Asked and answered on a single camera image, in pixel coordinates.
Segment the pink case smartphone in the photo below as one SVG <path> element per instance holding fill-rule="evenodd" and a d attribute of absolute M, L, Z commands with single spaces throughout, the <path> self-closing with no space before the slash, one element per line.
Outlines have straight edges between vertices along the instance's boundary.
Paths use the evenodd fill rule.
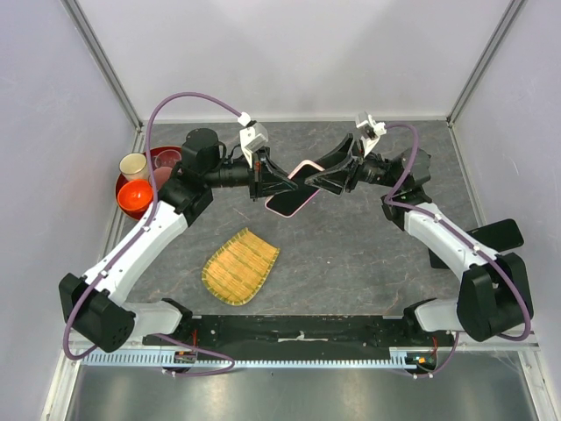
<path fill-rule="evenodd" d="M 324 171 L 324 168 L 315 162 L 311 160 L 302 161 L 288 176 L 290 180 L 298 184 L 298 189 L 267 198 L 265 208 L 283 218 L 291 218 L 319 192 L 318 188 L 307 185 L 305 180 L 309 176 L 322 171 Z"/>

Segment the black smartphone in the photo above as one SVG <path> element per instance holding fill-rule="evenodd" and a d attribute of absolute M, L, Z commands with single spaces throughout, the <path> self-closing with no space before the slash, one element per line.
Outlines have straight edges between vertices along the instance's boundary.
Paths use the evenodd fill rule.
<path fill-rule="evenodd" d="M 506 252 L 524 245 L 524 238 L 514 219 L 508 218 L 488 225 L 482 225 L 466 232 L 497 252 Z"/>

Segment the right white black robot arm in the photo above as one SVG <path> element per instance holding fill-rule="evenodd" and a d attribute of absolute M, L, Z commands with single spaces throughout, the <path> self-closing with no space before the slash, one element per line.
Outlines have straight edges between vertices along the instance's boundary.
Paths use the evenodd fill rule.
<path fill-rule="evenodd" d="M 464 332 L 478 342 L 529 336 L 534 311 L 523 259 L 511 247 L 502 252 L 476 239 L 432 202 L 423 189 L 430 156 L 418 139 L 388 160 L 347 136 L 319 163 L 322 171 L 305 180 L 311 187 L 340 195 L 360 182 L 387 186 L 381 198 L 387 220 L 421 241 L 459 281 L 457 297 L 428 299 L 404 311 L 401 334 L 409 344 L 421 345 L 435 331 Z"/>

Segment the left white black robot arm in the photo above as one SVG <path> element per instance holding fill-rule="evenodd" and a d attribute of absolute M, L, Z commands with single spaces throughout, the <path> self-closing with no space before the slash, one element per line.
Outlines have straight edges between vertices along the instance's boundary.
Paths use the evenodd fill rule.
<path fill-rule="evenodd" d="M 155 258 L 210 205 L 214 188 L 247 187 L 253 200 L 297 189 L 271 161 L 262 124 L 252 122 L 242 129 L 239 141 L 242 157 L 229 161 L 214 131 L 188 133 L 181 159 L 127 236 L 84 275 L 66 274 L 60 281 L 67 331 L 75 330 L 106 353 L 116 351 L 133 334 L 162 333 L 174 345 L 189 341 L 193 325 L 180 304 L 163 299 L 129 310 L 124 303 Z"/>

